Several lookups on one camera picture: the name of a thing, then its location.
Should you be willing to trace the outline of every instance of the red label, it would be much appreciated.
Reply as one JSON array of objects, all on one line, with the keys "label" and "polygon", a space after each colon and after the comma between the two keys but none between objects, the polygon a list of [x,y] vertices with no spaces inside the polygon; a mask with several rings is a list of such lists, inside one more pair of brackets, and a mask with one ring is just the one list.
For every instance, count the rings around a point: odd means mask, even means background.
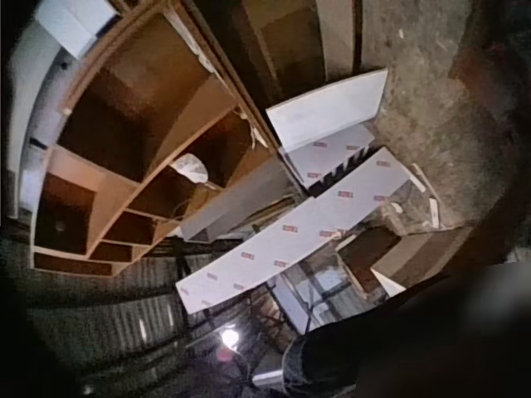
[{"label": "red label", "polygon": [[241,257],[243,257],[244,259],[248,259],[248,260],[255,259],[255,255],[252,255],[251,253],[246,253],[245,251],[241,252]]},{"label": "red label", "polygon": [[281,268],[284,268],[288,265],[288,263],[286,263],[285,261],[280,261],[280,260],[275,260],[275,263],[274,263],[277,267],[281,267]]},{"label": "red label", "polygon": [[296,226],[282,226],[282,230],[286,232],[299,232],[299,228]]},{"label": "red label", "polygon": [[339,191],[338,197],[347,197],[349,199],[352,199],[354,197],[354,194],[350,191]]}]

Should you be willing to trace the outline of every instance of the wooden shelf unit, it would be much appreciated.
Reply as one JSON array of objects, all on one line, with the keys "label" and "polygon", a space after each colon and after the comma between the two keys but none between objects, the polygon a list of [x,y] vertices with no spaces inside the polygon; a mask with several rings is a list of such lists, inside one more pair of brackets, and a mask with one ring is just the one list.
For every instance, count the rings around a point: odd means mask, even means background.
[{"label": "wooden shelf unit", "polygon": [[[35,269],[114,276],[270,156],[251,148],[244,101],[202,66],[166,2],[148,3],[92,49],[65,100],[32,223]],[[185,153],[217,190],[169,166]]]}]

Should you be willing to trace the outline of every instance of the concrete floor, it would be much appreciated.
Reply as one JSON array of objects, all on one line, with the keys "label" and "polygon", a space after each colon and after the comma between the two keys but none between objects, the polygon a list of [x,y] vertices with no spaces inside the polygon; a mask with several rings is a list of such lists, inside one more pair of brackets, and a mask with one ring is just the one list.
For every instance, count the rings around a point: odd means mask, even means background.
[{"label": "concrete floor", "polygon": [[[504,191],[516,159],[498,123],[507,105],[498,96],[485,108],[482,96],[465,85],[465,74],[455,72],[463,69],[463,54],[485,42],[479,25],[471,26],[477,22],[473,3],[363,2],[362,67],[389,69],[382,107],[369,128],[404,164],[421,167],[441,198],[445,227],[479,220]],[[430,220],[429,196],[411,187],[397,194],[404,232],[430,230],[422,225]]]}]

